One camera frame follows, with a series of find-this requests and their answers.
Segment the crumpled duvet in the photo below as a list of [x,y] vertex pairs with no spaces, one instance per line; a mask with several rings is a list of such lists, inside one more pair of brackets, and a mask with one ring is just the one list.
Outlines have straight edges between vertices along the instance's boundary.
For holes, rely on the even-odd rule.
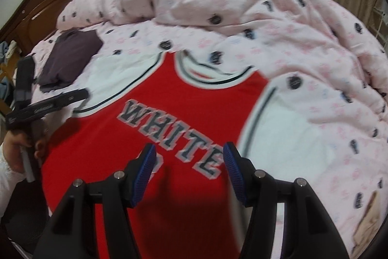
[[[163,48],[166,41],[171,51],[189,50],[224,72],[254,65],[288,104],[320,127],[337,155],[312,186],[348,252],[375,190],[381,196],[380,218],[385,217],[387,55],[366,27],[334,1],[73,0],[57,21],[60,30],[94,24],[86,29],[96,29],[104,46],[73,89],[85,84],[98,56],[120,49],[135,58]],[[52,49],[47,41],[32,51],[37,71]],[[36,89],[34,100],[50,97],[45,95]],[[280,256],[279,243],[280,237],[273,258]]]

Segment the folded clothing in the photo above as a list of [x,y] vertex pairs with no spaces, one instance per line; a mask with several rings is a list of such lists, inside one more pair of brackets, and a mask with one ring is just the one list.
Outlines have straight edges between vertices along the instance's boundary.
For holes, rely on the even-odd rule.
[[40,90],[49,92],[71,85],[102,45],[96,30],[64,32],[57,38],[38,78]]

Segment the silver bolt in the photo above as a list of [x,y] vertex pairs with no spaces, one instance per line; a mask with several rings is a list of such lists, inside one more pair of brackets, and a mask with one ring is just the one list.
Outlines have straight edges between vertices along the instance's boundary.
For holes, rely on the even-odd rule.
[[124,171],[116,171],[114,174],[113,174],[113,177],[115,177],[116,179],[121,179],[122,177],[125,176],[125,173]]
[[297,185],[300,185],[301,187],[304,187],[307,184],[307,181],[303,178],[298,178],[296,180]]
[[255,170],[255,176],[258,177],[258,178],[264,178],[265,177],[265,171],[261,170],[261,169]]
[[82,179],[76,179],[73,181],[73,186],[75,186],[75,187],[79,187],[82,184],[83,184]]

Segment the basketball jersey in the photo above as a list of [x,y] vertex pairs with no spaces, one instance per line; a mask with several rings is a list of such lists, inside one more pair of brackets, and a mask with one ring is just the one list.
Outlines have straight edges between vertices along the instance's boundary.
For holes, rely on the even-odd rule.
[[[238,142],[267,80],[252,68],[220,73],[185,52],[149,63],[120,91],[109,87],[94,104],[92,94],[51,137],[42,168],[48,205],[54,211],[76,178],[91,183],[123,170],[151,142],[151,179],[128,210],[142,258],[238,258],[222,146]],[[96,232],[100,258],[108,259],[101,205]]]

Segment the human hand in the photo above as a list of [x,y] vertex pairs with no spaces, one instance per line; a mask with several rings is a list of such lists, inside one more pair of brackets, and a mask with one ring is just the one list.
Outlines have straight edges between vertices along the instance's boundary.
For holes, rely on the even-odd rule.
[[[47,139],[43,136],[35,143],[36,159],[46,158],[47,154]],[[23,160],[20,153],[20,146],[30,148],[33,146],[31,138],[26,133],[20,130],[8,131],[3,142],[3,155],[11,170],[24,173]]]

